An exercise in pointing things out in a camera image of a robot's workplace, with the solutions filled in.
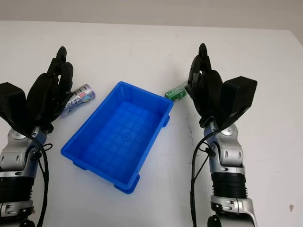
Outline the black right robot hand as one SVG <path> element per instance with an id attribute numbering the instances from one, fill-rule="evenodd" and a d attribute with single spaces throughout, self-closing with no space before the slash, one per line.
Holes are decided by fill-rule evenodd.
<path id="1" fill-rule="evenodd" d="M 206 45 L 202 43 L 191 64 L 185 86 L 201 116 L 199 123 L 202 128 L 206 128 L 210 122 L 215 122 L 219 129 L 223 128 L 223 113 L 220 108 L 222 86 L 221 76 L 212 69 Z"/>

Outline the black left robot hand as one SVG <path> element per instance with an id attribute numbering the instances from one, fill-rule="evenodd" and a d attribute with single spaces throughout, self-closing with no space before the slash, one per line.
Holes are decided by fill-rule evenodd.
<path id="1" fill-rule="evenodd" d="M 62 46 L 47 72 L 36 79 L 27 95 L 27 110 L 31 121 L 47 134 L 52 133 L 52 122 L 60 116 L 73 96 L 73 65 L 66 61 L 66 57 L 67 50 Z"/>

